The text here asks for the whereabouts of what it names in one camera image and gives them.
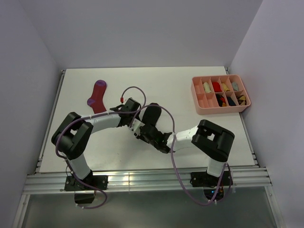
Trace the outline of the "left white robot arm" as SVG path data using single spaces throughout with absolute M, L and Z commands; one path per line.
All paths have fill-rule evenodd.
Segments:
M 76 176 L 76 185 L 86 190 L 92 186 L 93 172 L 87 165 L 84 151 L 91 134 L 108 128 L 129 126 L 140 103 L 129 98 L 124 104 L 109 111 L 81 116 L 70 112 L 51 138 L 56 151 L 63 153 L 71 171 Z

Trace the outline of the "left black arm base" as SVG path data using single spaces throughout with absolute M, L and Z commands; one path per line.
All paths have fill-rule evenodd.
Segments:
M 107 202 L 108 196 L 105 193 L 107 185 L 107 175 L 94 176 L 90 174 L 83 180 L 70 175 L 66 177 L 64 191 L 74 192 L 74 202 L 77 207 L 80 207 L 81 209 L 96 209 Z M 104 199 L 100 204 L 92 206 L 97 192 L 102 193 L 104 195 Z

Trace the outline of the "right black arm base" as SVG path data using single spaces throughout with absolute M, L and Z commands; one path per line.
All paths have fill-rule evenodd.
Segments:
M 207 172 L 191 172 L 190 173 L 191 179 L 190 179 L 190 184 L 192 187 L 197 188 L 197 187 L 206 187 L 207 189 L 204 189 L 204 195 L 208 200 L 211 200 L 214 193 L 215 189 L 217 187 L 219 177 L 214 177 Z M 220 185 L 219 185 L 219 190 L 215 196 L 215 200 L 221 200 L 225 196 L 225 190 L 224 187 L 227 186 L 231 188 L 233 185 L 233 180 L 230 176 L 229 171 L 224 171 Z

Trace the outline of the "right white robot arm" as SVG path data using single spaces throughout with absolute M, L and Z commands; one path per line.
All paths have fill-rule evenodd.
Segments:
M 197 126 L 178 133 L 162 133 L 156 126 L 138 120 L 132 123 L 130 129 L 137 139 L 165 154 L 192 147 L 204 152 L 209 157 L 205 176 L 210 185 L 221 181 L 221 173 L 235 139 L 231 131 L 205 119 Z

